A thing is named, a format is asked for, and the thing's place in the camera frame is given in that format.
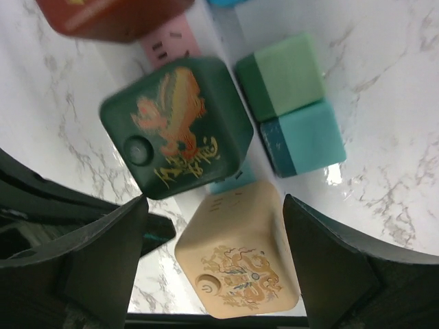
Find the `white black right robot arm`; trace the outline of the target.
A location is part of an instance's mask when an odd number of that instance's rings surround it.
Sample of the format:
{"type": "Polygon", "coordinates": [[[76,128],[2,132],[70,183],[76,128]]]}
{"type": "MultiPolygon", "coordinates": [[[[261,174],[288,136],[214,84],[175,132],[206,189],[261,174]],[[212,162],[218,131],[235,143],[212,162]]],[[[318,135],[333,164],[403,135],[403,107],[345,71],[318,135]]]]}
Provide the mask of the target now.
{"type": "Polygon", "coordinates": [[[267,181],[199,205],[181,235],[1,153],[2,328],[437,328],[438,257],[373,238],[267,181]],[[129,313],[169,241],[205,315],[129,313]]]}

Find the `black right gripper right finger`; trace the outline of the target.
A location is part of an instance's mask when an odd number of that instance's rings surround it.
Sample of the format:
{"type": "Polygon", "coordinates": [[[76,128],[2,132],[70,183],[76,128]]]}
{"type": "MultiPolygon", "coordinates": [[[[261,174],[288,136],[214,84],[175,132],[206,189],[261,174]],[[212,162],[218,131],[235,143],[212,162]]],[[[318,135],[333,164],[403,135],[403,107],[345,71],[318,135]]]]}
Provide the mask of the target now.
{"type": "Polygon", "coordinates": [[[287,195],[283,217],[310,328],[437,328],[438,257],[287,195]]]}

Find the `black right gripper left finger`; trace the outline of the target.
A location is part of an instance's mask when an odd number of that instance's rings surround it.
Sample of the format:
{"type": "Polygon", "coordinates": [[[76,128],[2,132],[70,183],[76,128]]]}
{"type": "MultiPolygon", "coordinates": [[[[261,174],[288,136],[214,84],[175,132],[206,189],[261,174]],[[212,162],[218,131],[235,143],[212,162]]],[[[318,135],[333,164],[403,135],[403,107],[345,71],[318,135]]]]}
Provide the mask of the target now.
{"type": "Polygon", "coordinates": [[[1,261],[2,328],[123,328],[149,206],[137,197],[1,261]]]}

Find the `beige cube plug dragon print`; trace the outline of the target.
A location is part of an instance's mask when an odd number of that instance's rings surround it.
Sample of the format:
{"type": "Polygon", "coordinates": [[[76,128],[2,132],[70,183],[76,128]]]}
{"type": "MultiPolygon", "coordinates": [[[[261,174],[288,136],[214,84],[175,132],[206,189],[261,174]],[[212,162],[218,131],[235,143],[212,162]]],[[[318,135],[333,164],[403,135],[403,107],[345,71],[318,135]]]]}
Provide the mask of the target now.
{"type": "Polygon", "coordinates": [[[299,301],[283,203],[271,182],[205,197],[178,239],[175,257],[215,318],[283,312],[299,301]]]}

